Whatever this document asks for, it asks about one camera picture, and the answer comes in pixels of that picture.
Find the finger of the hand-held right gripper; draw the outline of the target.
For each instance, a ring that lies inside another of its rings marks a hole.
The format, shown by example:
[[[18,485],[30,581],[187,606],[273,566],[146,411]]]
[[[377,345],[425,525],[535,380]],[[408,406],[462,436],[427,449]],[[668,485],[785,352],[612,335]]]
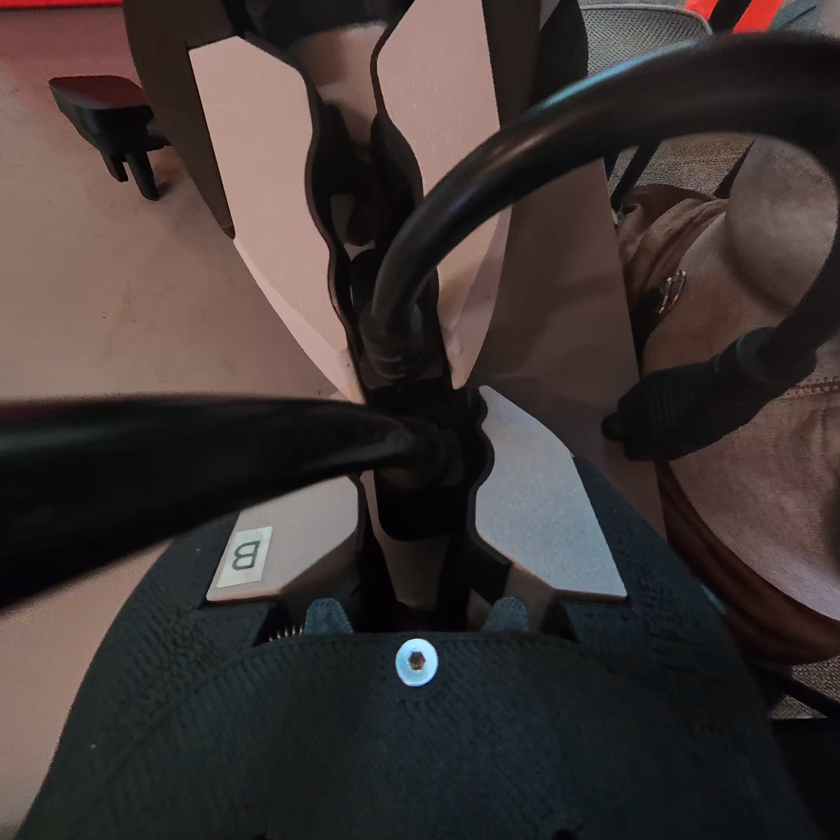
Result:
[[[297,68],[238,36],[189,57],[237,252],[309,360],[345,399],[362,403],[329,287],[336,248],[312,204],[308,84]]]
[[[375,59],[386,117],[416,163],[420,196],[500,128],[480,1],[414,2]],[[511,210],[487,220],[438,265],[437,315],[453,387],[487,336]]]

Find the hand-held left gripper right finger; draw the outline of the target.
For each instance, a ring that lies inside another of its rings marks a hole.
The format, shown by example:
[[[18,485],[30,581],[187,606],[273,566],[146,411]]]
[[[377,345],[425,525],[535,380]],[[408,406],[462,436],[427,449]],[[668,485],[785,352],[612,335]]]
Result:
[[[500,596],[623,601],[627,589],[574,457],[546,426],[492,388],[478,394],[489,469],[478,479],[471,525],[500,562]]]

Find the orange traffic cone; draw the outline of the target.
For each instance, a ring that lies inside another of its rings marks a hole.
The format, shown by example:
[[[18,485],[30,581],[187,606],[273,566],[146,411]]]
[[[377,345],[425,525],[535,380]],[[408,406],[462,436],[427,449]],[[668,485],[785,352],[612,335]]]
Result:
[[[686,1],[684,9],[704,18],[713,33],[732,31],[751,1]]]

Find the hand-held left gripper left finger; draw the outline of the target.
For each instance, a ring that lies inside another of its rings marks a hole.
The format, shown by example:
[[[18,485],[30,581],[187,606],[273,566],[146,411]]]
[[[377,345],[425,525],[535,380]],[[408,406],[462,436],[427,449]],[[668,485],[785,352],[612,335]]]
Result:
[[[360,584],[359,483],[320,482],[240,512],[208,601],[349,601]]]

